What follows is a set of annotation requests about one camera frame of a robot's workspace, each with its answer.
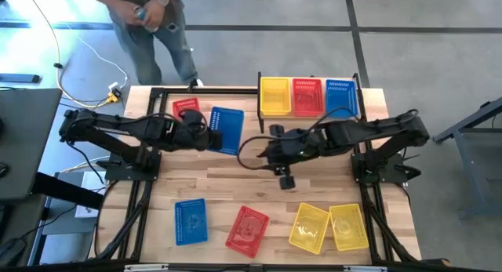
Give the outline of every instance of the gray floor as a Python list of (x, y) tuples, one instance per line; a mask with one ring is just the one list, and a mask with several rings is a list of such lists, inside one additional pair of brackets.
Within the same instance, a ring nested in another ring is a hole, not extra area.
[[(39, 0), (52, 22), (109, 22), (106, 9), (92, 0)], [(184, 0), (188, 24), (347, 26), (345, 0)], [(502, 0), (354, 0), (360, 26), (502, 27)], [(0, 5), (0, 21), (30, 21), (32, 29), (0, 29), (0, 68), (4, 72), (42, 75), (40, 87), (55, 86), (55, 48), (49, 31), (30, 0)], [(98, 60), (76, 38), (78, 34), (104, 57), (130, 73), (131, 63), (113, 31), (58, 30), (64, 86), (75, 97), (99, 99), (107, 86), (120, 82), (120, 72)], [(306, 31), (189, 31), (188, 41), (201, 77), (208, 85), (255, 85), (256, 73), (350, 77), (358, 70), (350, 32)], [(502, 96), (502, 34), (361, 34), (371, 87), (383, 88), (391, 114), (417, 108), (429, 132), (436, 134), (475, 111), (487, 100)], [(167, 51), (156, 43), (165, 83), (179, 83)], [(62, 114), (66, 107), (58, 111)], [(115, 104), (100, 112), (121, 114)], [(495, 125), (502, 126), (502, 117)], [(58, 142), (55, 127), (41, 170), (46, 173), (82, 161)], [(106, 153), (83, 144), (90, 158)], [(455, 266), (501, 270), (502, 218), (480, 216), (459, 220), (457, 210), (470, 204), (470, 191), (454, 142), (430, 142), (409, 154), (410, 164), (423, 175), (409, 184), (420, 250), (424, 258), (445, 257)], [(63, 235), (68, 245), (88, 245), (82, 237)], [(43, 262), (79, 259), (62, 256), (54, 245)]]

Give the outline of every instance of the yellow basket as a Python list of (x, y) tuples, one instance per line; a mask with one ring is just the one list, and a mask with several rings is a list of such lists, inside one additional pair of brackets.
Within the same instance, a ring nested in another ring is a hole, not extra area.
[(260, 84), (260, 109), (264, 115), (287, 115), (291, 112), (288, 78), (263, 77)]
[(321, 252), (329, 212), (301, 203), (289, 236), (289, 243), (314, 254)]
[(368, 247), (368, 237), (358, 204), (330, 206), (329, 214), (339, 251)]

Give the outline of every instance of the red basket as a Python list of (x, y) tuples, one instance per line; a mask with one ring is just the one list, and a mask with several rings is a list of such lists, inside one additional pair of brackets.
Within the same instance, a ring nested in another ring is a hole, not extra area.
[(319, 79), (293, 79), (294, 114), (316, 117), (322, 114), (322, 87)]
[(178, 101), (173, 102), (173, 115), (174, 115), (174, 117), (181, 119), (180, 112), (187, 110), (187, 109), (193, 109), (196, 111), (200, 111), (200, 108), (198, 107), (197, 98), (190, 98), (190, 99), (178, 100)]
[(255, 258), (268, 225), (268, 216), (242, 206), (225, 245), (250, 258)]

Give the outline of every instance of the wooden tabletop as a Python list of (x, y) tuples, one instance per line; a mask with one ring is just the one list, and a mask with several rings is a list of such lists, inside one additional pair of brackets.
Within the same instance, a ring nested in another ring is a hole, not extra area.
[[(129, 93), (125, 116), (137, 118), (145, 115), (151, 87), (133, 86)], [(369, 120), (387, 118), (387, 105), (382, 89), (363, 89)], [(169, 95), (168, 112), (172, 102), (190, 95)], [(260, 135), (256, 116), (256, 96), (253, 95), (197, 95), (201, 112), (210, 118), (213, 106), (245, 111), (241, 142)], [(266, 120), (282, 124), (287, 129), (308, 127), (313, 120)], [(137, 140), (122, 137), (130, 144)], [(379, 147), (382, 140), (373, 143)], [(264, 159), (256, 158), (266, 140), (256, 140), (242, 152), (243, 161), (261, 165)], [(211, 151), (177, 151), (162, 154), (158, 180), (154, 183), (141, 262), (171, 263), (301, 263), (301, 264), (368, 264), (369, 250), (339, 252), (328, 227), (320, 255), (314, 255), (292, 246), (289, 233), (301, 202), (328, 210), (332, 205), (361, 204), (358, 185), (351, 174), (350, 154), (319, 158), (292, 166), (296, 188), (281, 190), (278, 177), (269, 171), (252, 171), (239, 166), (235, 156)], [(129, 200), (130, 182), (119, 182), (104, 203), (99, 224), (100, 251), (115, 236), (124, 222)], [(409, 252), (420, 259), (417, 236), (408, 200), (402, 189), (394, 184), (382, 184), (384, 206), (390, 228)], [(209, 227), (209, 241), (196, 245), (176, 246), (174, 203), (193, 198), (205, 198)], [(250, 259), (225, 247), (225, 241), (242, 205), (270, 216), (270, 223), (255, 259)], [(133, 228), (129, 251), (136, 237)], [(380, 254), (383, 245), (380, 231), (376, 229)]]

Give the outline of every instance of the blue plastic basket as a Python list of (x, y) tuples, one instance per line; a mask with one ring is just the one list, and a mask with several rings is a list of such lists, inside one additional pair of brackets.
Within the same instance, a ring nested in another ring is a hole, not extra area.
[(209, 127), (218, 130), (223, 135), (223, 143), (220, 150), (209, 149), (222, 154), (237, 155), (241, 143), (242, 126), (244, 125), (244, 111), (213, 107)]
[(206, 200), (199, 198), (180, 201), (174, 206), (176, 245), (189, 245), (207, 241)]
[[(344, 107), (359, 116), (358, 99), (354, 81), (326, 80), (326, 113), (338, 107)], [(331, 118), (348, 119), (351, 112), (340, 109), (329, 115)]]

